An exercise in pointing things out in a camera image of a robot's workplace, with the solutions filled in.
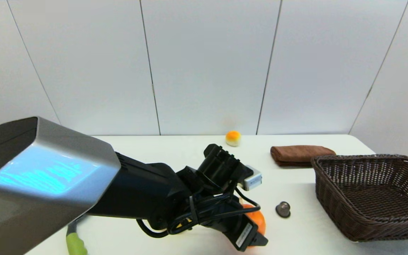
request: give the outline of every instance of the white wall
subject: white wall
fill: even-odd
[[[162,134],[256,134],[280,2],[143,0]]]
[[[0,124],[42,116],[58,122],[5,0],[0,0]]]
[[[276,37],[276,0],[8,3],[0,123],[40,115],[102,135],[159,134],[159,124],[162,134],[255,134],[259,123],[259,134],[296,134],[349,131],[406,0],[285,0]],[[408,155],[408,8],[351,134]]]
[[[139,1],[8,3],[64,126],[159,134]]]
[[[408,5],[350,134],[376,153],[408,155]]]
[[[406,3],[283,1],[258,134],[347,134]]]

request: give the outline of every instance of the white table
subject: white table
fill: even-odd
[[[351,242],[343,236],[316,199],[311,168],[280,168],[270,156],[271,146],[322,145],[338,155],[373,154],[349,135],[243,136],[240,147],[225,144],[224,136],[101,136],[117,152],[145,163],[163,162],[175,171],[185,165],[197,168],[210,143],[222,145],[242,163],[262,172],[262,185],[250,192],[267,222],[265,247],[248,249],[245,254],[408,254],[408,240],[368,243]],[[281,201],[291,206],[291,216],[280,218],[275,206]],[[66,255],[65,229],[54,234],[28,255]],[[215,230],[196,226],[175,236],[154,239],[144,234],[133,219],[90,216],[78,225],[90,255],[193,254],[220,255],[238,252],[226,237]]]

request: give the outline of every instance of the gray metal housing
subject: gray metal housing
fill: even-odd
[[[111,145],[33,117],[0,125],[0,255],[21,255],[94,206],[120,169]]]

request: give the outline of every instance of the panel seam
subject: panel seam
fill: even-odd
[[[401,25],[402,19],[404,17],[404,13],[407,10],[407,6],[408,6],[408,0],[407,0],[407,3],[405,4],[405,7],[404,7],[403,13],[401,15],[401,19],[400,19],[400,21],[398,23],[398,26],[396,27],[395,34],[393,34],[393,38],[391,39],[390,45],[388,46],[387,52],[385,53],[384,59],[382,60],[382,63],[380,64],[379,70],[377,71],[377,74],[374,77],[374,81],[372,82],[371,87],[369,88],[369,91],[366,94],[366,97],[364,98],[363,104],[361,105],[360,110],[358,111],[358,114],[357,114],[355,120],[353,121],[352,126],[350,127],[350,130],[349,130],[348,134],[350,134],[352,132],[353,127],[355,126],[355,123],[357,122],[358,118],[360,117],[361,110],[363,109],[364,104],[366,103],[366,100],[368,100],[369,94],[371,94],[371,90],[373,89],[374,83],[377,80],[377,77],[379,76],[380,70],[384,66],[385,60],[387,59],[388,52],[390,52],[391,45],[393,44],[393,41],[395,40],[396,34],[398,32],[399,26]]]
[[[60,118],[58,116],[58,113],[56,112],[55,107],[53,106],[53,103],[51,103],[51,99],[48,96],[48,93],[47,93],[47,90],[45,89],[44,83],[42,82],[42,79],[40,78],[39,73],[37,72],[37,68],[34,65],[34,62],[33,62],[32,58],[31,58],[31,55],[29,54],[28,47],[26,47],[26,44],[24,43],[24,39],[23,39],[23,36],[21,35],[20,28],[18,28],[17,21],[15,19],[15,16],[13,16],[12,9],[10,8],[9,0],[6,0],[6,3],[7,3],[7,6],[9,7],[10,14],[12,15],[13,22],[15,23],[15,26],[17,27],[18,34],[20,35],[21,41],[23,42],[23,46],[24,46],[24,48],[26,50],[26,53],[28,54],[29,61],[31,61],[31,64],[33,65],[34,71],[35,71],[35,73],[37,75],[37,79],[39,79],[40,85],[42,85],[42,89],[44,90],[45,95],[47,96],[48,102],[50,102],[51,108],[53,109],[53,112],[55,113],[55,116],[58,119],[58,122],[62,125],[61,120],[60,120]]]
[[[160,118],[158,118],[157,98],[155,97],[154,79],[152,78],[151,57],[149,55],[149,48],[147,46],[146,25],[144,25],[144,14],[143,14],[143,6],[141,4],[141,0],[140,0],[140,9],[141,9],[141,19],[143,21],[144,41],[146,42],[147,61],[149,62],[149,72],[151,73],[151,84],[152,84],[152,94],[154,95],[155,113],[157,114],[158,134],[162,135],[162,132],[160,131]]]
[[[273,34],[272,50],[270,51],[270,59],[268,61],[267,76],[265,78],[264,93],[262,94],[261,109],[259,110],[259,118],[257,119],[256,135],[259,132],[259,124],[261,123],[262,107],[264,106],[264,98],[265,98],[265,91],[267,89],[268,74],[270,73],[270,65],[272,63],[273,48],[275,48],[275,40],[277,39],[278,23],[280,21],[280,14],[281,14],[282,5],[283,5],[283,0],[280,1],[280,8],[278,9],[277,25],[275,27],[275,33]]]

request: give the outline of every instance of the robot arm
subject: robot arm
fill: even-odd
[[[2,124],[0,255],[24,254],[84,213],[136,219],[157,238],[200,224],[225,234],[237,250],[266,245],[245,215],[259,205],[237,188],[248,189],[254,171],[215,144],[204,156],[197,170],[175,173],[42,118]],[[234,192],[254,207],[243,208]]]

